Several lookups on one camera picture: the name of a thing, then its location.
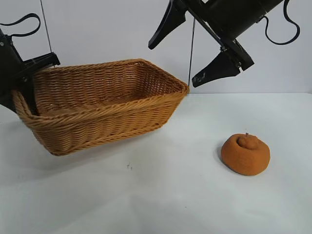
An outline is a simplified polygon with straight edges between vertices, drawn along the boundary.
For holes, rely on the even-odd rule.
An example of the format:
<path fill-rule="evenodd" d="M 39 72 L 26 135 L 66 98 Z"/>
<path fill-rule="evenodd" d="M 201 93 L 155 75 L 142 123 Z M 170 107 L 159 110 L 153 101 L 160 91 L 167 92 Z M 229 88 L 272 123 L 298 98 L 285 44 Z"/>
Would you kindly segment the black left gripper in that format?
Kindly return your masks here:
<path fill-rule="evenodd" d="M 60 61 L 54 52 L 22 60 L 14 47 L 12 37 L 26 37 L 36 33 L 35 29 L 25 34 L 7 35 L 0 33 L 0 104 L 12 112 L 16 112 L 12 90 L 24 93 L 24 98 L 31 113 L 38 116 L 35 100 L 33 76 L 39 71 L 60 65 Z"/>

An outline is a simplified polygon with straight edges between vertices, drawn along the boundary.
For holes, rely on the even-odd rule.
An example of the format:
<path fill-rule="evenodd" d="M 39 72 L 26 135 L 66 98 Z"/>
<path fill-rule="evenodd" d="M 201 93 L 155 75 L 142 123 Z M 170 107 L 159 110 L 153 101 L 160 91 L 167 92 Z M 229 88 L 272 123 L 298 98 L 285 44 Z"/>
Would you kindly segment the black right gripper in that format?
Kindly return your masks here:
<path fill-rule="evenodd" d="M 218 36 L 221 52 L 192 78 L 194 88 L 208 82 L 240 74 L 254 61 L 236 40 L 238 36 L 281 3 L 280 0 L 186 0 L 189 12 L 199 22 L 206 22 L 206 31 Z M 182 0 L 170 0 L 165 14 L 148 48 L 154 49 L 173 30 L 186 21 L 187 6 Z"/>

